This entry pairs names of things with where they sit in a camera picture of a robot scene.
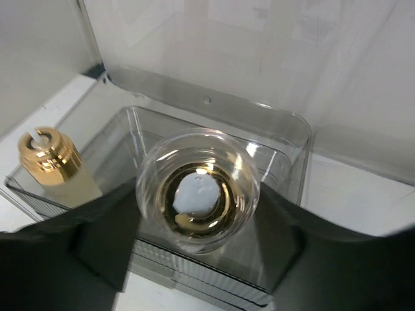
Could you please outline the clear acrylic makeup organizer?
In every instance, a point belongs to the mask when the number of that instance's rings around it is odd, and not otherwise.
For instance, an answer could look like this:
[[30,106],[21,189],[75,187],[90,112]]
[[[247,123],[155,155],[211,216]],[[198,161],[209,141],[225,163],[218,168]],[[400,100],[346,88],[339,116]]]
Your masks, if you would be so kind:
[[[414,227],[413,1],[84,1],[104,67],[6,138],[55,125],[102,190],[188,127],[236,136],[263,182],[370,236]],[[118,310],[278,310],[255,225],[203,266],[143,226]]]

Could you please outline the cream bottle clear cap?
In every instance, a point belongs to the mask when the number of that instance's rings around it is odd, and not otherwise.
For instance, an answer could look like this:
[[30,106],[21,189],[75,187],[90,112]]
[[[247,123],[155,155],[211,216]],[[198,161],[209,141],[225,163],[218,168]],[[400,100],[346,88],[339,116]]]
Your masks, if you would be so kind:
[[136,183],[142,217],[179,249],[201,255],[221,248],[253,217],[260,177],[246,145],[208,128],[159,140]]

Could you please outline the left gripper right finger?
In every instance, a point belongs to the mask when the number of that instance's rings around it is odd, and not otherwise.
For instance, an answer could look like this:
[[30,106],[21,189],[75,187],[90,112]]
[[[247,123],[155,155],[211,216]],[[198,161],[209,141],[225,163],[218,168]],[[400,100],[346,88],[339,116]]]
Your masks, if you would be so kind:
[[376,237],[261,185],[255,228],[278,310],[413,310],[414,228]]

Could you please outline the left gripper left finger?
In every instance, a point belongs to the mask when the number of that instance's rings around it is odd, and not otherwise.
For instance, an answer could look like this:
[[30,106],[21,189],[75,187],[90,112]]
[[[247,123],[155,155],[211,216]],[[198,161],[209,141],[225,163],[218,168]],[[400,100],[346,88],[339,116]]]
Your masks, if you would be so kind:
[[2,310],[111,310],[140,222],[134,179],[75,209],[1,233]]

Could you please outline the frosted bottle gold pump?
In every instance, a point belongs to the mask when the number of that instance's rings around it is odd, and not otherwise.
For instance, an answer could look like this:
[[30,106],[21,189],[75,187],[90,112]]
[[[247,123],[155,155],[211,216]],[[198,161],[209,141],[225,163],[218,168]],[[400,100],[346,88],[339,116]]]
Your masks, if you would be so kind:
[[102,192],[72,140],[52,127],[40,127],[21,136],[21,166],[52,201],[68,208],[90,202]]

